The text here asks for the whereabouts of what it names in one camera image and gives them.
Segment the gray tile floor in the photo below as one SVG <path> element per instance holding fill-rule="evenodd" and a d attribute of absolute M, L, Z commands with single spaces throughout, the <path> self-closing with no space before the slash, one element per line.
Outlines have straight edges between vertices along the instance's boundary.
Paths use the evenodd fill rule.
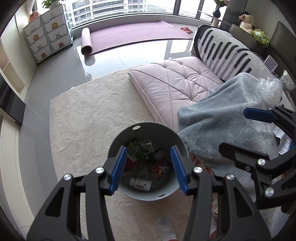
<path fill-rule="evenodd" d="M 41 63 L 26 95 L 19 158 L 25 193 L 34 215 L 57 184 L 49 142 L 50 100 L 72 87 L 121 69 L 190 56 L 192 47 L 192 40 L 161 40 L 122 46 L 84 57 L 80 43 L 80 39 L 74 40 L 73 47 L 62 49 Z"/>

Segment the white sock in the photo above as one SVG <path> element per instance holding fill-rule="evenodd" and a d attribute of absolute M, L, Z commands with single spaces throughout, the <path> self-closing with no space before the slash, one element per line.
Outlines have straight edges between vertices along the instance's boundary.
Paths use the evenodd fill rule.
<path fill-rule="evenodd" d="M 162 241 L 169 241 L 170 239 L 177 239 L 173 230 L 172 221 L 166 217 L 159 217 L 154 225 L 155 232 L 161 237 Z"/>

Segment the blue gripper pad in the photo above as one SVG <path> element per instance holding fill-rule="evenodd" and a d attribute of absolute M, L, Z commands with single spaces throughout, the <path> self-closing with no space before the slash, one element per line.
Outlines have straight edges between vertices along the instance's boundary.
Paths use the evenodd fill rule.
<path fill-rule="evenodd" d="M 187 183 L 187 175 L 181 159 L 178 155 L 178 152 L 174 146 L 170 149 L 170 158 L 172 160 L 172 164 L 174 167 L 175 175 L 178 179 L 180 189 L 184 192 L 184 194 L 188 193 L 188 183 Z"/>
<path fill-rule="evenodd" d="M 109 187 L 109 191 L 112 195 L 118 189 L 119 182 L 122 177 L 124 167 L 126 165 L 126 158 L 127 158 L 127 151 L 126 151 L 126 147 L 124 147 L 120 152 L 120 155 L 117 159 L 117 162 L 111 174 L 111 184 Z"/>
<path fill-rule="evenodd" d="M 247 119 L 272 123 L 277 120 L 277 117 L 270 110 L 259 110 L 253 108 L 245 108 L 244 116 Z"/>

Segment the sofa armrest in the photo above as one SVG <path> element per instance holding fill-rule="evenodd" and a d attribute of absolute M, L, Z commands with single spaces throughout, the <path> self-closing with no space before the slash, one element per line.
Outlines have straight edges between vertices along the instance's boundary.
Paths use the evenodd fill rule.
<path fill-rule="evenodd" d="M 262 55 L 265 47 L 263 44 L 259 43 L 251 34 L 248 34 L 245 30 L 241 29 L 239 26 L 232 24 L 229 32 L 233 37 L 238 39 L 244 45 L 246 45 L 251 51 Z"/>

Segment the oval handle hole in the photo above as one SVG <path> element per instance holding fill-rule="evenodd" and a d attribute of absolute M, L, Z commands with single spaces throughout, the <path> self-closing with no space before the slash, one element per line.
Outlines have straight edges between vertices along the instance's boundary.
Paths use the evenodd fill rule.
<path fill-rule="evenodd" d="M 141 126 L 135 126 L 133 127 L 133 130 L 137 130 L 137 129 L 140 129 Z"/>

